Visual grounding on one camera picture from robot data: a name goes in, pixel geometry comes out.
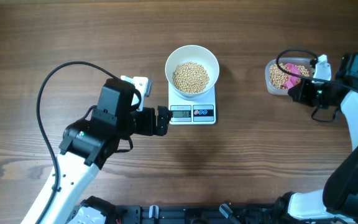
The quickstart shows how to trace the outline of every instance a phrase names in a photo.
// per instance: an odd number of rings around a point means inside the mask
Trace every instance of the wood grain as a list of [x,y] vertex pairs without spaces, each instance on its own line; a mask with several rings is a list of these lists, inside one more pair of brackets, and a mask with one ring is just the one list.
[[[291,190],[321,189],[351,151],[346,120],[316,123],[311,108],[269,95],[264,69],[291,47],[327,54],[338,68],[343,53],[358,51],[358,1],[6,4],[0,5],[0,223],[20,223],[52,168],[35,102],[53,68],[83,60],[117,76],[149,77],[154,86],[145,105],[167,106],[165,61],[188,44],[210,49],[220,63],[218,123],[133,136],[133,151],[108,159],[82,198],[205,205],[273,202]],[[55,152],[66,126],[97,102],[105,79],[72,66],[48,83],[42,120]]]

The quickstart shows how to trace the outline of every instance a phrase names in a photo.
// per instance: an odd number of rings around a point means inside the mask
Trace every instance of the black cable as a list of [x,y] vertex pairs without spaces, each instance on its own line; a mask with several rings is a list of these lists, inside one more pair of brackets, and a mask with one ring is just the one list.
[[142,95],[140,94],[140,91],[135,89],[135,95],[139,99],[139,102],[137,104],[131,106],[131,111],[137,110],[140,106],[140,103],[142,102]]
[[342,218],[337,218],[337,217],[334,217],[333,222],[334,222],[334,223],[340,222],[340,223],[342,223],[342,224],[347,224],[347,222],[345,222],[345,220],[343,220]]
[[131,137],[128,137],[129,142],[129,149],[119,149],[116,151],[116,153],[123,153],[123,152],[129,152],[134,148],[134,143],[132,142]]
[[317,119],[315,118],[315,114],[317,113],[317,111],[319,111],[320,107],[316,107],[316,109],[314,109],[313,113],[311,114],[311,119],[315,120],[315,121],[318,121],[318,122],[324,122],[324,123],[331,123],[333,121],[336,120],[336,116],[338,115],[338,112],[339,110],[341,109],[341,107],[337,107],[335,110],[334,110],[334,113],[333,113],[333,118],[331,120],[322,120],[322,119]]
[[85,115],[84,115],[82,118],[78,119],[77,121],[84,120],[86,117],[88,117],[88,115],[90,114],[90,112],[91,112],[93,109],[95,109],[96,107],[98,107],[98,106],[97,106],[97,105],[91,106],[91,107],[87,110],[87,112],[85,113]]
[[348,85],[345,85],[345,84],[342,84],[342,83],[339,83],[339,82],[333,82],[333,81],[328,81],[328,80],[323,80],[323,79],[320,79],[320,78],[310,78],[310,77],[304,77],[304,76],[301,76],[301,75],[297,75],[297,74],[294,74],[292,72],[288,72],[286,71],[284,68],[282,68],[280,66],[280,64],[278,63],[278,60],[286,53],[288,52],[305,52],[305,53],[308,53],[310,55],[312,55],[316,60],[318,60],[318,57],[315,53],[313,53],[312,51],[310,50],[305,50],[305,49],[288,49],[288,50],[284,50],[283,52],[281,52],[278,56],[277,56],[277,59],[276,59],[276,65],[277,67],[284,73],[286,74],[289,74],[289,75],[292,75],[294,77],[298,77],[298,78],[302,78],[304,80],[311,80],[311,81],[315,81],[315,82],[323,82],[323,83],[328,83],[328,84],[333,84],[333,85],[337,85],[337,86],[340,86],[340,87],[344,87],[344,88],[347,88],[349,90],[352,90],[356,93],[358,93],[358,89],[355,89],[351,86],[348,86]]
[[58,162],[56,160],[55,153],[53,152],[52,146],[49,143],[48,137],[47,137],[47,135],[45,133],[44,126],[42,125],[42,121],[41,121],[41,115],[40,115],[41,96],[42,96],[42,92],[44,91],[45,85],[47,84],[49,78],[55,72],[57,72],[59,69],[61,69],[63,67],[66,67],[66,66],[69,66],[69,65],[87,65],[87,66],[96,68],[96,69],[104,72],[105,74],[107,74],[111,78],[117,78],[112,73],[109,73],[107,70],[105,70],[105,69],[103,69],[103,68],[101,68],[101,67],[99,67],[97,65],[94,65],[92,63],[88,63],[88,62],[67,62],[67,63],[64,63],[63,65],[60,65],[57,68],[53,69],[49,73],[49,75],[45,78],[44,82],[42,83],[40,91],[38,93],[38,98],[37,98],[37,107],[36,107],[37,121],[38,121],[38,126],[40,127],[40,130],[41,130],[42,137],[44,138],[45,143],[47,144],[50,156],[52,158],[53,167],[55,169],[55,184],[53,185],[52,193],[50,194],[49,200],[48,200],[44,210],[42,210],[41,215],[38,217],[38,220],[37,220],[36,224],[39,224],[42,221],[42,219],[44,218],[44,216],[45,216],[46,212],[48,211],[50,205],[52,204],[52,201],[55,198],[56,191],[57,191],[57,189],[59,189],[59,178],[60,178]]

